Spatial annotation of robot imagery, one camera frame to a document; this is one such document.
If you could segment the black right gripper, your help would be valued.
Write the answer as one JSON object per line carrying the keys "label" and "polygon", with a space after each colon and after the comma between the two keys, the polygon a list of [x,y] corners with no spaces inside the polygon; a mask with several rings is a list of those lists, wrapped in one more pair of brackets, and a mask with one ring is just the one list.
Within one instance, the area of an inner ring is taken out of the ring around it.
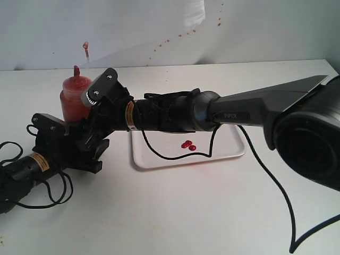
{"label": "black right gripper", "polygon": [[89,107],[87,120],[74,122],[75,144],[79,150],[105,150],[105,137],[114,131],[127,130],[125,108],[132,100],[128,89],[117,81],[106,96]]}

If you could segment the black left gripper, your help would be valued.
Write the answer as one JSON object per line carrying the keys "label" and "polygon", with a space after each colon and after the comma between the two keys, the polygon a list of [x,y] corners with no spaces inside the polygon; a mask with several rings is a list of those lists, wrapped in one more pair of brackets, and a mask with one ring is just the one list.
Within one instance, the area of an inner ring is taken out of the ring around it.
{"label": "black left gripper", "polygon": [[75,144],[74,122],[67,124],[69,134],[66,136],[48,135],[37,129],[32,150],[46,156],[49,164],[57,168],[77,169],[90,173],[101,171],[103,162],[100,161],[100,157],[109,147],[109,139],[102,140],[89,150],[80,151]]}

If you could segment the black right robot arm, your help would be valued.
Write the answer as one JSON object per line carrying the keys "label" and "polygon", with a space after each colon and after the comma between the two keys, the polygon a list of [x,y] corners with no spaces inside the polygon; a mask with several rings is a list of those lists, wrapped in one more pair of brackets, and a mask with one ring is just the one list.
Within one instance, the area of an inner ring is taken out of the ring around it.
{"label": "black right robot arm", "polygon": [[260,126],[270,150],[296,173],[339,190],[339,77],[324,75],[220,96],[213,91],[146,93],[134,100],[113,70],[83,94],[91,108],[79,147],[114,131],[213,131],[221,124]]}

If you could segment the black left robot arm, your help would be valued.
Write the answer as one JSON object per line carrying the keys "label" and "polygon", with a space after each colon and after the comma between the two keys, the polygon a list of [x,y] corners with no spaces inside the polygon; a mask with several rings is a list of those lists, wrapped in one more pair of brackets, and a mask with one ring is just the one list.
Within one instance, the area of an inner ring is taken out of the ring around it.
{"label": "black left robot arm", "polygon": [[[32,123],[26,129],[37,129],[32,153],[19,154],[1,161],[1,213],[9,212],[14,206],[26,209],[47,209],[67,202],[71,195],[67,188],[73,183],[65,169],[98,173],[102,169],[100,156],[109,147],[109,132],[95,126],[93,121],[81,119],[67,123],[49,114],[34,114]],[[47,193],[52,194],[49,178],[59,175],[63,182],[63,192],[57,200],[43,206],[21,203],[35,186],[44,184]]]}

